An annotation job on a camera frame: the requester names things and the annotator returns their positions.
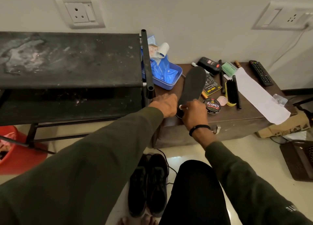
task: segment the red trash bin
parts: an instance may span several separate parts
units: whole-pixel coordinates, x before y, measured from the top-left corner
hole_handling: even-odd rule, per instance
[[[15,133],[16,141],[25,143],[26,135],[19,132],[16,127],[0,126],[0,135],[5,136],[11,132]],[[48,149],[48,146],[44,144],[35,143],[35,146],[45,150]],[[24,173],[40,164],[46,158],[46,152],[13,144],[7,155],[0,161],[0,175],[16,175]]]

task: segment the green comb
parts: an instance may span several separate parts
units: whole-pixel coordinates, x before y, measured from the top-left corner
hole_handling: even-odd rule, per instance
[[[229,77],[232,77],[238,69],[232,63],[226,62],[225,64],[222,65],[222,70]]]

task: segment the shoe polish tin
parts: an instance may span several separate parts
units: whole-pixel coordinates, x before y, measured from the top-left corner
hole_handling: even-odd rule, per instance
[[[221,110],[221,104],[214,98],[208,97],[203,101],[203,103],[205,104],[207,111],[210,114],[217,114]]]

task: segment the wall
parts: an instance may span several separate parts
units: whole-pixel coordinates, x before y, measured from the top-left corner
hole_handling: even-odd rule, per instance
[[[78,32],[138,33],[145,28],[159,43],[169,43],[169,57],[174,63],[206,56],[223,61],[254,59],[268,68],[274,54],[292,36],[290,31],[251,29],[271,0],[101,1],[106,28]],[[62,21],[54,0],[0,0],[0,10],[0,31],[74,31]],[[300,76],[295,79],[297,71],[288,64],[297,62],[297,56],[312,47],[313,31],[304,33],[295,49],[270,70],[282,89],[313,87],[310,65],[301,65],[301,73],[296,73]],[[308,56],[306,63],[311,61],[313,57]]]

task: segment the person's left hand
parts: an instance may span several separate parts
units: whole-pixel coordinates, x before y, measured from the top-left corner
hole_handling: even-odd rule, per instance
[[[155,107],[159,109],[164,118],[174,116],[177,112],[177,96],[175,94],[168,95],[167,93],[157,96],[153,99],[153,102],[149,104],[149,107]]]

